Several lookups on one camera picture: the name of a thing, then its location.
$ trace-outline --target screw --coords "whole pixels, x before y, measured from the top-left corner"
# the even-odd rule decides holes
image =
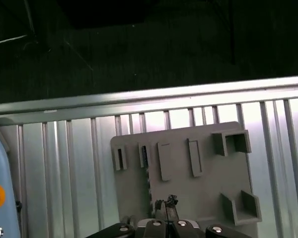
[[[181,225],[181,226],[187,225],[187,223],[185,221],[178,221],[178,224]]]
[[[121,227],[119,230],[120,230],[121,232],[126,232],[126,231],[128,230],[128,227]]]
[[[153,225],[154,225],[154,226],[160,226],[160,225],[161,225],[161,222],[159,222],[159,221],[154,221],[154,222],[153,222]]]
[[[212,227],[212,230],[215,231],[216,233],[221,233],[222,232],[221,227]]]

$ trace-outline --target gray plastic fixture board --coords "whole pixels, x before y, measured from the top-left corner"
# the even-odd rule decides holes
[[[172,194],[180,219],[258,236],[249,136],[238,122],[116,136],[111,148],[121,220],[152,218],[154,202]]]

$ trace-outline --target dark background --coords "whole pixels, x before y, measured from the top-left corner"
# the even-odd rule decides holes
[[[1,1],[0,41],[27,34],[24,1]],[[235,65],[207,2],[162,0],[144,23],[83,30],[54,0],[29,4],[37,37],[0,44],[0,103],[298,75],[298,1],[233,0]]]

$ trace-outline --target aluminum panel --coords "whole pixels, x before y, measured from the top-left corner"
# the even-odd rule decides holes
[[[23,153],[29,237],[50,237],[49,185],[46,183],[46,141],[42,123],[23,126]]]
[[[118,222],[115,135],[232,120],[249,130],[259,237],[298,238],[298,77],[44,102],[0,107],[23,238],[84,238]]]

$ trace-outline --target blue machine panel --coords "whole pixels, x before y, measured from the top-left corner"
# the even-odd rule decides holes
[[[0,206],[0,237],[20,238],[18,216],[12,188],[8,157],[0,141],[0,187],[4,190],[4,203]]]

